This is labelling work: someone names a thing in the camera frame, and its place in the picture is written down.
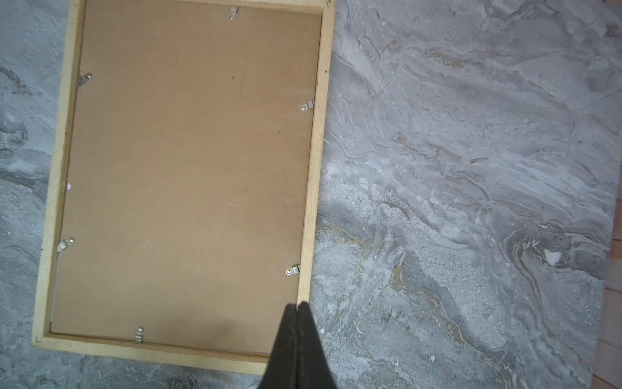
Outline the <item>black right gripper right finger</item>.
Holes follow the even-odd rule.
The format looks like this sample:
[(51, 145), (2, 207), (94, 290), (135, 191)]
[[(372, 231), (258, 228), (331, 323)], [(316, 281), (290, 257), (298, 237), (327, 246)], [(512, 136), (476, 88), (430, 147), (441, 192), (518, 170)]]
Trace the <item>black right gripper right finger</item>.
[(297, 388), (336, 389), (309, 303), (297, 308)]

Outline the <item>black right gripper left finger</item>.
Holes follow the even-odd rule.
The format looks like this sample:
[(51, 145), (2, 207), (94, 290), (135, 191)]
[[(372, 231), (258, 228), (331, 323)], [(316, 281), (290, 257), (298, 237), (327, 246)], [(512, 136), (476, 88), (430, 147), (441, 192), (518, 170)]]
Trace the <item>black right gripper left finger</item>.
[(283, 312), (267, 369), (259, 389), (293, 389), (298, 384), (298, 322), (296, 305)]

